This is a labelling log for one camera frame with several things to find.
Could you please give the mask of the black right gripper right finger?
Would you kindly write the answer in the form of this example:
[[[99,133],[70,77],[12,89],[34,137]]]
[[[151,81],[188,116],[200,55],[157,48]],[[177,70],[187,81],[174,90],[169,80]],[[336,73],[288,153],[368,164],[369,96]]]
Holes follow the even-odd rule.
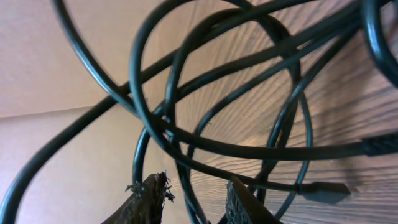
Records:
[[[218,224],[282,224],[235,176],[227,184],[226,212]]]

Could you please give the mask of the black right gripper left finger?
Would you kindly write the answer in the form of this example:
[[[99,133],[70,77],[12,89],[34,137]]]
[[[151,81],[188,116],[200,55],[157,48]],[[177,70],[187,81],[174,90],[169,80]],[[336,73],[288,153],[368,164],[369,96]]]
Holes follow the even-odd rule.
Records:
[[[102,224],[161,224],[165,200],[174,202],[165,172],[128,185],[131,195]]]

